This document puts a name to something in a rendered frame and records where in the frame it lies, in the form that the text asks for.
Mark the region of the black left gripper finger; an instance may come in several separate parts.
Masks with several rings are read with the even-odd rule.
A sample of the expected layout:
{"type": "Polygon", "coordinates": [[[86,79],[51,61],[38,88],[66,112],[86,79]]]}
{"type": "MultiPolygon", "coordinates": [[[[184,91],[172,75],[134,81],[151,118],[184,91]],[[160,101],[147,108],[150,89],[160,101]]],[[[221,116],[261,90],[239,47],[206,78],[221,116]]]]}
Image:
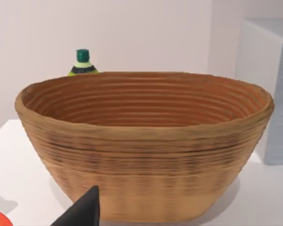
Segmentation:
{"type": "Polygon", "coordinates": [[[100,226],[99,186],[92,186],[50,226],[100,226]]]}

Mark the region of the brown woven basket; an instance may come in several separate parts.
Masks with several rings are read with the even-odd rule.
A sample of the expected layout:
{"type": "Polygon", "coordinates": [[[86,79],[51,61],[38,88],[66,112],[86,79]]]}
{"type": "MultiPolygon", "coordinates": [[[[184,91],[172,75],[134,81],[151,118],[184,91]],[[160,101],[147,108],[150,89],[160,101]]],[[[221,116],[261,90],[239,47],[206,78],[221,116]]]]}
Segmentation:
{"type": "Polygon", "coordinates": [[[181,72],[103,72],[33,83],[15,110],[55,182],[101,216],[189,221],[238,176],[274,110],[262,87],[181,72]]]}

